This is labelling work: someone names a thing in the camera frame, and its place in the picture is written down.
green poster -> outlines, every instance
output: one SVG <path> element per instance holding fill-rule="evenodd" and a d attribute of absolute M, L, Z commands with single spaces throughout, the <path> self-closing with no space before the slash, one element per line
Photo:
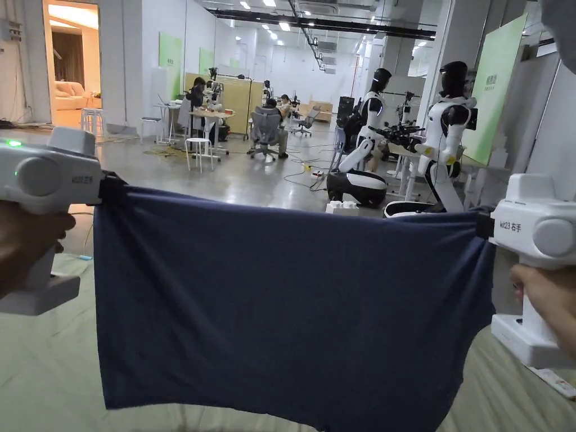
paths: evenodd
<path fill-rule="evenodd" d="M 527 16 L 489 33 L 484 41 L 472 93 L 478 101 L 478 126 L 475 131 L 466 130 L 462 137 L 464 154 L 481 164 L 490 160 Z"/>
<path fill-rule="evenodd" d="M 170 98 L 180 94 L 182 77 L 182 39 L 160 32 L 158 65 L 168 70 L 168 89 Z"/>
<path fill-rule="evenodd" d="M 214 66 L 214 53 L 212 51 L 200 48 L 200 56 L 198 59 L 198 73 L 203 75 L 210 75 L 208 69 Z"/>

doorway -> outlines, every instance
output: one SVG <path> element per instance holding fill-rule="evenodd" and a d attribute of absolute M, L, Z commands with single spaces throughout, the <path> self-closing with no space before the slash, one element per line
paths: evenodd
<path fill-rule="evenodd" d="M 81 127 L 83 108 L 102 108 L 100 93 L 100 38 L 98 6 L 44 0 L 50 28 L 46 46 L 54 56 L 48 62 L 52 80 L 52 123 Z"/>

office chair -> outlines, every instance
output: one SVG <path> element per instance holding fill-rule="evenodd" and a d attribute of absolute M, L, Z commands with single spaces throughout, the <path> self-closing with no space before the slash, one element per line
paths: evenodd
<path fill-rule="evenodd" d="M 256 110 L 252 112 L 251 138 L 254 144 L 259 144 L 260 147 L 247 151 L 250 159 L 254 159 L 257 153 L 262 153 L 264 158 L 269 154 L 272 156 L 273 161 L 276 160 L 273 155 L 277 155 L 278 152 L 270 150 L 268 146 L 275 146 L 280 143 L 280 131 L 278 127 L 281 121 L 282 116 L 275 108 L 256 107 Z"/>
<path fill-rule="evenodd" d="M 316 118 L 318 117 L 318 114 L 320 114 L 320 106 L 315 105 L 312 107 L 312 110 L 308 113 L 308 115 L 304 120 L 296 120 L 294 122 L 296 126 L 300 126 L 300 129 L 292 131 L 292 134 L 297 134 L 298 132 L 300 132 L 302 135 L 308 134 L 312 136 L 312 132 L 307 131 L 306 129 L 310 129 L 312 127 L 312 124 L 314 123 L 314 120 L 316 120 Z"/>

white stool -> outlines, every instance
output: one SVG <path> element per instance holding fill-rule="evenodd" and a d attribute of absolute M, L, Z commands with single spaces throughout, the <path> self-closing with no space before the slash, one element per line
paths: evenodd
<path fill-rule="evenodd" d="M 104 110 L 100 108 L 82 108 L 80 125 L 83 131 L 91 132 L 94 136 L 106 137 L 107 127 L 104 119 Z"/>
<path fill-rule="evenodd" d="M 156 142 L 160 140 L 158 137 L 158 124 L 162 119 L 158 117 L 142 117 L 142 129 L 140 130 L 140 144 L 142 144 L 142 139 L 144 138 L 144 125 L 146 123 L 154 123 L 154 128 L 156 129 Z"/>
<path fill-rule="evenodd" d="M 212 171 L 214 171 L 214 159 L 212 158 L 212 145 L 210 140 L 207 138 L 188 138 L 186 143 L 184 143 L 184 148 L 186 149 L 186 161 L 188 162 L 188 171 L 190 171 L 190 159 L 188 156 L 188 143 L 194 145 L 194 153 L 196 155 L 196 166 L 198 166 L 198 160 L 200 160 L 200 174 L 202 173 L 202 156 L 206 156 L 210 149 L 210 164 L 212 165 Z M 205 154 L 202 153 L 202 144 L 204 144 Z"/>

black robot head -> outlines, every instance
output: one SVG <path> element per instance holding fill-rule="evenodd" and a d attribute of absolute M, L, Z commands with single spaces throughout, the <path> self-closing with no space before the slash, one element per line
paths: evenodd
<path fill-rule="evenodd" d="M 461 97 L 464 95 L 468 66 L 464 62 L 452 62 L 440 68 L 442 74 L 442 97 Z"/>
<path fill-rule="evenodd" d="M 376 72 L 374 72 L 374 78 L 372 79 L 372 86 L 370 86 L 370 91 L 382 93 L 388 85 L 391 76 L 392 74 L 382 67 L 376 69 Z"/>

